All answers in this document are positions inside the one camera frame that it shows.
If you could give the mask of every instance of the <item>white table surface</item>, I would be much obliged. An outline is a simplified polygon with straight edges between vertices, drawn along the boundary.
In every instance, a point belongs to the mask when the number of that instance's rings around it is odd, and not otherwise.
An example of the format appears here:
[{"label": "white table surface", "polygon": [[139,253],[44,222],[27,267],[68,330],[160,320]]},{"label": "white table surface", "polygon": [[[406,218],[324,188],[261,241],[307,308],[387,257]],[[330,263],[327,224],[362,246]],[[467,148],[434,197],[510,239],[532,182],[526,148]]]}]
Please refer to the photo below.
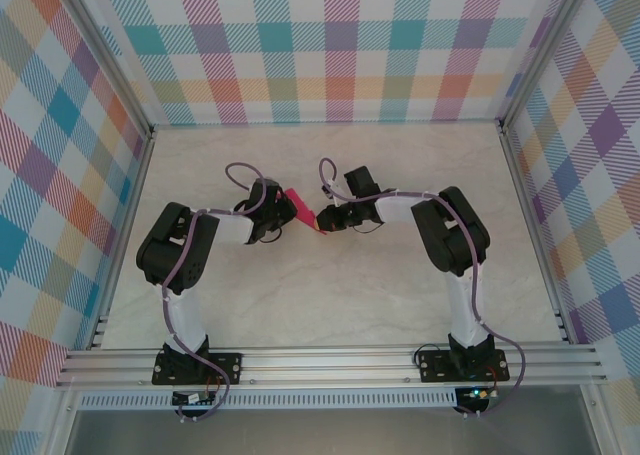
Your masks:
[{"label": "white table surface", "polygon": [[[520,341],[560,339],[492,123],[298,125],[158,133],[103,348],[162,345],[161,302],[135,254],[168,202],[233,207],[247,194],[224,167],[245,161],[318,213],[328,203],[318,178],[323,156],[341,179],[367,165],[381,188],[459,186],[491,235],[485,319]],[[235,173],[253,181],[248,171]],[[444,278],[408,224],[321,235],[294,221],[273,244],[214,246],[197,288],[212,346],[422,344],[445,342],[450,331]]]}]

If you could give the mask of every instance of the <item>purple cable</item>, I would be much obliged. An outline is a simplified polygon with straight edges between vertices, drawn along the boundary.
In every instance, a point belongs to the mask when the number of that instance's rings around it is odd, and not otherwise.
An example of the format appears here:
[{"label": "purple cable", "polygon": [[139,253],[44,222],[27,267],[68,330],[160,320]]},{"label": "purple cable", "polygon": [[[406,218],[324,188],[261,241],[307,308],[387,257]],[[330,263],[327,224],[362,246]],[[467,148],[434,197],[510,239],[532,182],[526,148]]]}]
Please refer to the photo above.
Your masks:
[{"label": "purple cable", "polygon": [[227,375],[227,373],[224,370],[222,370],[215,363],[210,362],[209,360],[207,360],[205,358],[202,358],[200,355],[198,355],[197,353],[195,353],[194,351],[189,349],[189,347],[187,347],[185,345],[185,343],[182,340],[180,340],[180,338],[176,335],[175,329],[173,327],[173,322],[171,321],[171,315],[169,314],[169,293],[168,293],[168,288],[167,287],[169,286],[169,284],[171,283],[173,278],[176,276],[176,274],[180,270],[180,267],[182,267],[182,264],[184,263],[185,258],[187,258],[187,254],[189,253],[189,248],[191,248],[191,243],[193,241],[193,234],[194,234],[195,229],[196,229],[196,222],[198,221],[198,218],[200,216],[202,216],[204,214],[207,214],[207,213],[219,213],[219,214],[225,214],[225,215],[248,215],[249,213],[257,210],[260,207],[260,205],[262,205],[262,203],[264,202],[264,199],[267,196],[267,184],[265,182],[264,177],[262,176],[262,173],[260,173],[260,170],[258,170],[253,165],[249,165],[248,163],[244,163],[244,162],[234,162],[234,163],[230,163],[229,165],[227,165],[225,167],[225,173],[231,179],[232,182],[234,182],[236,185],[239,185],[241,187],[244,187],[244,186],[241,185],[237,180],[235,180],[229,174],[229,169],[231,167],[235,167],[235,166],[249,168],[249,169],[253,170],[258,175],[258,178],[260,179],[260,183],[262,184],[262,196],[260,197],[260,200],[253,207],[248,208],[248,209],[243,210],[243,211],[239,211],[239,212],[233,212],[232,210],[219,210],[219,209],[215,209],[215,208],[208,209],[208,210],[202,209],[202,210],[198,210],[197,212],[195,212],[193,214],[193,216],[191,217],[191,223],[189,224],[189,232],[187,234],[187,239],[184,242],[184,246],[182,248],[182,252],[180,253],[180,257],[178,258],[178,261],[176,262],[174,267],[171,269],[171,272],[169,272],[169,275],[167,275],[167,278],[165,279],[165,281],[162,283],[162,313],[164,315],[164,322],[167,325],[167,329],[169,330],[169,334],[173,337],[173,340],[176,342],[176,345],[178,345],[182,350],[184,350],[185,353],[187,353],[189,356],[191,356],[192,358],[196,359],[200,363],[203,363],[203,364],[207,365],[208,367],[212,368],[213,370],[215,370],[216,372],[218,372],[220,375],[222,375],[222,378],[224,379],[224,382],[225,382],[224,394],[222,395],[222,397],[220,397],[220,400],[218,401],[218,403],[216,403],[214,406],[212,406],[201,417],[187,417],[182,412],[182,406],[179,406],[178,407],[178,414],[180,415],[182,421],[189,420],[191,422],[197,422],[199,420],[204,420],[206,418],[209,418],[211,415],[213,415],[218,410],[220,405],[222,405],[226,401],[227,395],[229,395],[231,382],[229,381],[229,376]]},{"label": "purple cable", "polygon": [[469,230],[467,229],[467,227],[465,226],[464,222],[462,221],[462,218],[460,218],[460,215],[458,215],[456,213],[456,211],[451,207],[451,205],[449,205],[442,197],[439,197],[438,195],[435,195],[433,193],[428,193],[428,192],[424,192],[424,193],[420,193],[420,192],[385,192],[385,193],[380,193],[378,195],[371,195],[369,197],[363,197],[363,198],[347,198],[337,192],[335,192],[332,188],[331,185],[329,185],[329,183],[327,182],[327,179],[324,176],[324,171],[323,171],[323,166],[325,163],[328,163],[329,165],[331,165],[331,168],[333,169],[333,178],[332,181],[335,181],[335,177],[338,173],[338,169],[336,167],[336,164],[333,162],[333,160],[331,160],[330,158],[324,157],[322,160],[320,160],[320,164],[318,166],[318,171],[320,173],[320,180],[322,180],[322,185],[324,185],[324,187],[329,191],[329,193],[331,193],[335,198],[337,198],[338,200],[342,200],[344,202],[367,202],[370,200],[377,200],[379,198],[387,198],[387,197],[396,197],[396,196],[401,196],[401,197],[415,197],[415,198],[421,198],[421,199],[433,199],[436,200],[438,203],[440,203],[448,212],[449,214],[453,217],[453,219],[458,223],[458,226],[460,227],[460,230],[462,231],[462,234],[464,235],[465,240],[467,241],[467,244],[469,245],[469,249],[471,250],[471,260],[473,262],[473,267],[472,267],[472,281],[471,281],[471,309],[473,310],[473,316],[476,319],[476,322],[478,322],[482,328],[484,328],[487,333],[493,335],[495,338],[497,338],[498,340],[502,340],[505,343],[508,343],[509,345],[512,345],[513,347],[515,347],[516,350],[518,350],[518,352],[520,353],[520,358],[522,359],[522,366],[520,369],[520,374],[518,375],[518,378],[516,380],[516,383],[513,385],[513,389],[511,390],[511,392],[509,392],[509,394],[507,395],[507,397],[502,401],[502,403],[495,405],[489,409],[487,409],[484,413],[490,413],[490,412],[495,412],[498,410],[499,407],[502,407],[505,402],[507,400],[509,400],[509,398],[511,397],[511,395],[513,393],[515,393],[518,388],[520,387],[520,385],[522,384],[522,380],[524,379],[524,372],[527,368],[527,359],[526,356],[524,354],[524,350],[522,349],[522,347],[520,346],[520,344],[514,340],[511,340],[510,338],[507,338],[503,335],[500,335],[499,333],[495,332],[491,327],[489,327],[483,320],[482,317],[480,316],[480,312],[478,311],[478,306],[477,306],[477,296],[478,296],[478,254],[476,253],[476,247],[473,243],[473,239],[471,238],[471,234],[469,233]]}]

